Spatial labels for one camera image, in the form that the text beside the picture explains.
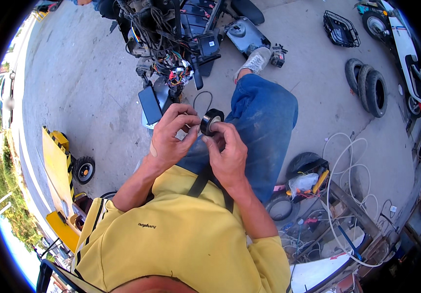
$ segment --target black basket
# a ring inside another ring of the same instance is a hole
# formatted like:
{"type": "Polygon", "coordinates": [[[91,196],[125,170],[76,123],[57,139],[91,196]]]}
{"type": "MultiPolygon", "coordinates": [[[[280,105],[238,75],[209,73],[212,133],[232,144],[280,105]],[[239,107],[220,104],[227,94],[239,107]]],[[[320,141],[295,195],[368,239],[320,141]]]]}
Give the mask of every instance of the black basket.
{"type": "Polygon", "coordinates": [[[360,46],[359,34],[350,20],[326,10],[323,22],[324,30],[333,44],[347,48],[360,46]]]}

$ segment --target white sneaker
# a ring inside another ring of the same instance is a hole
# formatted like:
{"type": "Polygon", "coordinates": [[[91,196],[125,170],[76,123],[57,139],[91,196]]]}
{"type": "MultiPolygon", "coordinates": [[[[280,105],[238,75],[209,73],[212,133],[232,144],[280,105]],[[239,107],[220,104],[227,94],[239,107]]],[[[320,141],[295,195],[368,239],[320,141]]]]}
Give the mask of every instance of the white sneaker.
{"type": "Polygon", "coordinates": [[[249,55],[248,60],[243,64],[240,69],[233,75],[233,81],[237,84],[237,79],[240,71],[244,68],[250,69],[254,74],[259,74],[268,64],[270,59],[270,50],[266,47],[257,48],[254,50],[251,55],[249,55]]]}

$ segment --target plastic bag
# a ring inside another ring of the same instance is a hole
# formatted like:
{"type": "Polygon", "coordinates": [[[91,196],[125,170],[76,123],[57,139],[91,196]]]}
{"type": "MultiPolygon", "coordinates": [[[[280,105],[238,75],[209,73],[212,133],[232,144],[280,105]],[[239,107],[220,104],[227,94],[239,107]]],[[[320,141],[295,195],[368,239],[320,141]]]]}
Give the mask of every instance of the plastic bag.
{"type": "Polygon", "coordinates": [[[318,182],[318,177],[316,173],[309,173],[290,179],[289,187],[290,191],[292,191],[292,198],[297,194],[297,189],[299,191],[310,190],[318,182]]]}

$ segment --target white electric scooter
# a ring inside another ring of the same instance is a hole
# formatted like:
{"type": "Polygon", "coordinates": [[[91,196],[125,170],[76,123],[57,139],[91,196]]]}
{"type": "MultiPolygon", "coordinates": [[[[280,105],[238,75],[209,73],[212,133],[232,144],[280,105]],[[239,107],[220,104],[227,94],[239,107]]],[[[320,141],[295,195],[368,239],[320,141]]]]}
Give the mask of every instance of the white electric scooter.
{"type": "Polygon", "coordinates": [[[407,109],[411,118],[420,117],[421,47],[406,18],[384,0],[362,1],[355,6],[363,14],[362,22],[368,34],[387,45],[395,56],[396,66],[407,85],[404,91],[407,109]]]}

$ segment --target blue jeans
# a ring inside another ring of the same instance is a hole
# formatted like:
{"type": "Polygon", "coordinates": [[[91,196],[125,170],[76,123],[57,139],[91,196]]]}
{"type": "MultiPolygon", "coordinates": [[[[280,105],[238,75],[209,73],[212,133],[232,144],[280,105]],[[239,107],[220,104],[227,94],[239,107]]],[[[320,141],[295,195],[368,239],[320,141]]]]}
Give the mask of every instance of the blue jeans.
{"type": "MultiPolygon", "coordinates": [[[[256,74],[238,81],[225,122],[235,125],[248,147],[245,175],[263,203],[273,193],[297,117],[297,99],[282,86],[256,74]]],[[[177,165],[199,174],[208,162],[207,146],[198,138],[177,165]]]]}

